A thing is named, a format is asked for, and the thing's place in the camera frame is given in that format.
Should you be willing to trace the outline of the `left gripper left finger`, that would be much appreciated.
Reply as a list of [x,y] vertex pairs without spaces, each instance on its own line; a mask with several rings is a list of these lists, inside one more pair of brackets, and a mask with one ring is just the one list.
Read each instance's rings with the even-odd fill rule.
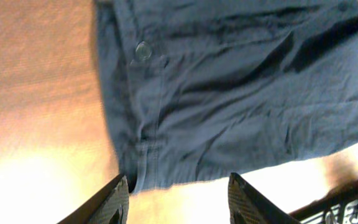
[[127,178],[119,174],[58,224],[126,224],[128,213]]

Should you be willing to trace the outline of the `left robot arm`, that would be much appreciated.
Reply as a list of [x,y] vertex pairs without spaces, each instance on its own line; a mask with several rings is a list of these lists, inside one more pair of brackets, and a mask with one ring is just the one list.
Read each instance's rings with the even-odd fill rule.
[[[231,224],[358,223],[358,181],[293,213],[285,213],[239,174],[227,187]],[[62,223],[125,224],[129,213],[126,176],[118,175]]]

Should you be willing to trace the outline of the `navy blue shorts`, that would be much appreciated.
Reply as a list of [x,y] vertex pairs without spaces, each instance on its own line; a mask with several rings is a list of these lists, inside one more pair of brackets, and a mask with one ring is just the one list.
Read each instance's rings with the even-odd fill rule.
[[358,143],[358,1],[96,1],[106,124],[129,190]]

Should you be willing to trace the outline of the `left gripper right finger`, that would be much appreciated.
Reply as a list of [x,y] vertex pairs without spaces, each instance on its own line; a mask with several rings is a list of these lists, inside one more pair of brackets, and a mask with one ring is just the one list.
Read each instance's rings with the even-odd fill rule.
[[300,224],[235,172],[229,176],[228,204],[231,224]]

